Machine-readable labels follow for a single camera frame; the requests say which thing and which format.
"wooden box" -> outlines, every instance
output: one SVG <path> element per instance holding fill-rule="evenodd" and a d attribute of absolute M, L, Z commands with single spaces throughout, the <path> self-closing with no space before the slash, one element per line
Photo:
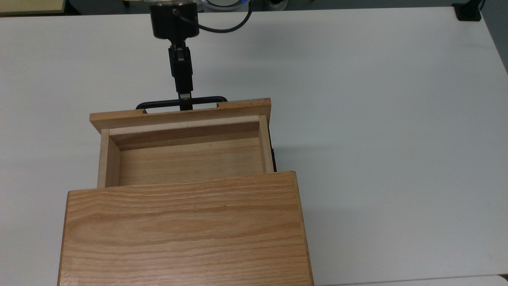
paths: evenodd
<path fill-rule="evenodd" d="M 92 113 L 102 137 L 98 188 L 273 172 L 270 108 L 270 99 L 261 99 Z"/>
<path fill-rule="evenodd" d="M 270 100 L 93 113 L 97 189 L 70 191 L 59 286 L 312 286 L 296 174 Z"/>

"white table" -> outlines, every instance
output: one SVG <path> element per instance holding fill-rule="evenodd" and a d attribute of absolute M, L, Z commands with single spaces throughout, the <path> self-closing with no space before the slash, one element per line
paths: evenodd
<path fill-rule="evenodd" d="M 187 43 L 194 96 L 272 98 L 316 285 L 508 272 L 508 76 L 484 22 L 259 12 Z M 88 114 L 176 98 L 168 46 L 148 15 L 0 19 L 2 285 L 55 284 L 67 191 L 97 179 Z"/>

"light wood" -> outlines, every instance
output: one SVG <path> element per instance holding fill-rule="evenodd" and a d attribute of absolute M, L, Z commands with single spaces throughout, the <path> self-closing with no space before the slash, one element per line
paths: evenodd
<path fill-rule="evenodd" d="M 90 122 L 99 133 L 102 129 L 250 115 L 265 115 L 267 123 L 270 123 L 271 106 L 270 99 L 263 98 L 220 102 L 217 104 L 217 108 L 176 112 L 147 113 L 144 109 L 101 112 L 90 114 Z"/>
<path fill-rule="evenodd" d="M 313 285 L 294 172 L 71 191 L 60 286 Z"/>
<path fill-rule="evenodd" d="M 185 138 L 217 135 L 216 140 L 220 140 L 219 135 L 259 130 L 259 120 L 259 116 L 245 116 L 121 127 L 110 129 L 109 134 L 120 150 L 130 150 L 149 146 L 166 146 L 166 141 L 172 140 L 174 142 Z"/>
<path fill-rule="evenodd" d="M 268 123 L 264 115 L 259 116 L 259 145 L 261 152 L 261 162 L 265 173 L 273 172 L 272 145 L 270 144 L 270 133 L 268 132 Z"/>
<path fill-rule="evenodd" d="M 97 188 L 118 186 L 120 183 L 120 149 L 110 138 L 109 132 L 109 129 L 101 132 Z"/>
<path fill-rule="evenodd" d="M 126 150 L 121 152 L 119 185 L 263 173 L 260 153 L 257 136 Z"/>
<path fill-rule="evenodd" d="M 102 129 L 98 187 L 273 172 L 264 115 Z"/>
<path fill-rule="evenodd" d="M 63 13 L 65 0 L 0 0 L 0 15 Z"/>

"black bracket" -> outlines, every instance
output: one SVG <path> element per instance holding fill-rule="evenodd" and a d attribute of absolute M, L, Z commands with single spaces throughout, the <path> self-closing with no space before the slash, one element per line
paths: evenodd
<path fill-rule="evenodd" d="M 214 102 L 226 102 L 227 99 L 224 96 L 207 96 L 207 97 L 196 97 L 191 98 L 191 105 L 214 103 Z M 148 101 L 138 104 L 136 109 L 147 109 L 147 108 L 158 108 L 158 107 L 169 107 L 169 106 L 181 106 L 182 102 L 180 99 L 171 100 L 159 100 L 159 101 Z"/>
<path fill-rule="evenodd" d="M 478 6 L 482 0 L 470 0 L 466 4 L 453 3 L 459 21 L 479 22 L 482 19 Z"/>

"black cable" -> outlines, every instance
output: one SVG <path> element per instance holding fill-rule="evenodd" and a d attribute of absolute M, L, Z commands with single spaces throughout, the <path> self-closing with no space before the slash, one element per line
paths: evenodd
<path fill-rule="evenodd" d="M 177 16 L 178 18 L 180 18 L 185 23 L 190 24 L 190 25 L 192 25 L 194 27 L 198 27 L 198 28 L 200 28 L 202 30 L 209 31 L 209 32 L 212 32 L 212 33 L 229 33 L 229 32 L 233 32 L 233 31 L 236 31 L 236 30 L 240 29 L 243 25 L 245 25 L 245 23 L 247 23 L 247 21 L 250 18 L 250 15 L 252 14 L 252 11 L 253 11 L 252 2 L 254 2 L 254 0 L 250 0 L 250 2 L 249 2 L 249 10 L 247 12 L 247 16 L 245 17 L 245 19 L 241 23 L 239 23 L 238 25 L 236 25 L 236 26 L 234 26 L 232 28 L 229 28 L 229 29 L 214 29 L 214 28 L 209 28 L 209 27 L 197 24 L 197 23 L 195 23 L 195 22 L 193 22 L 193 21 L 191 21 L 191 20 L 181 16 L 180 15 L 180 11 L 178 11 L 177 9 L 173 9 L 173 14 L 175 16 Z"/>

